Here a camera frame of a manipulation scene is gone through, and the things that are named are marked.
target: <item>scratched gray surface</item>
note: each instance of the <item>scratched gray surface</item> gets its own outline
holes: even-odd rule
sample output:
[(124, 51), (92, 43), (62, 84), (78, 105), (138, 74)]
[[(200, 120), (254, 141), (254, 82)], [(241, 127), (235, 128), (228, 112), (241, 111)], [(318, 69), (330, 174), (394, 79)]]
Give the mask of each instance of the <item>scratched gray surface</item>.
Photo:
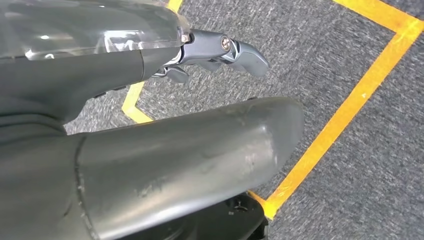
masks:
[[(422, 0), (387, 3), (423, 19)], [(289, 96), (305, 109), (303, 140), (286, 166), (255, 189), (266, 198), (370, 67), (393, 32), (330, 0), (185, 0), (193, 27), (257, 46), (263, 78), (228, 67), (186, 67), (190, 83), (149, 80), (137, 106), (154, 119), (246, 100)], [(424, 239), (424, 36), (271, 223), (271, 239)], [(90, 100), (70, 133), (134, 124), (121, 112), (127, 89)]]

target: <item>robotic hand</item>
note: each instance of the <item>robotic hand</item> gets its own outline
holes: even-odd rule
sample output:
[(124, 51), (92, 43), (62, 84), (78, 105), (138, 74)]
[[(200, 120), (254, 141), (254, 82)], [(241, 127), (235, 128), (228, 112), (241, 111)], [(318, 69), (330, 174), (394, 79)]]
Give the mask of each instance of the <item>robotic hand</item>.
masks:
[(138, 1), (0, 5), (0, 239), (265, 239), (244, 194), (290, 158), (302, 107), (285, 97), (67, 135), (86, 101), (179, 66), (263, 76), (251, 45)]

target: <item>clear plastic casing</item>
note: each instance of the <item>clear plastic casing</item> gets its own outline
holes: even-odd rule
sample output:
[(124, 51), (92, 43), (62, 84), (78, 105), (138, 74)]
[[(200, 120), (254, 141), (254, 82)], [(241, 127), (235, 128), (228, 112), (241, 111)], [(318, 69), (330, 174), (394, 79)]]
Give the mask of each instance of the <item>clear plastic casing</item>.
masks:
[(180, 47), (186, 19), (162, 0), (0, 0), (0, 63)]

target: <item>screw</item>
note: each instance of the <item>screw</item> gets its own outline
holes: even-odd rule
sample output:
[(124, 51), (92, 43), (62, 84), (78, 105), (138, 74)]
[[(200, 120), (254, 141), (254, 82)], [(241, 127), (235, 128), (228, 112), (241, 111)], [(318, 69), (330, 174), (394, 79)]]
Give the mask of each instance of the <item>screw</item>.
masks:
[(225, 51), (230, 50), (230, 43), (231, 43), (231, 40), (227, 36), (223, 36), (221, 38), (221, 47)]
[(190, 41), (191, 41), (191, 37), (190, 37), (190, 35), (186, 35), (186, 34), (182, 35), (182, 36), (181, 36), (181, 41), (182, 41), (183, 43), (188, 43), (188, 42), (190, 42)]

